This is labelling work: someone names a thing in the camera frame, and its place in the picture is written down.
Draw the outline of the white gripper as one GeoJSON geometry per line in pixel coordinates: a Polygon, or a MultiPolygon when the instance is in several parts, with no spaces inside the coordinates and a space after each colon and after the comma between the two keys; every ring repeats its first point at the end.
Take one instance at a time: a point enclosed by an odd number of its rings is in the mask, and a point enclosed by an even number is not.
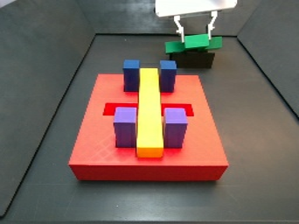
{"type": "Polygon", "coordinates": [[[182,42],[184,42],[182,15],[211,12],[211,20],[207,25],[208,38],[211,39],[211,32],[215,29],[214,24],[219,15],[218,11],[232,9],[236,5],[238,0],[155,0],[154,9],[159,18],[174,16],[176,33],[182,37],[182,42]]]}

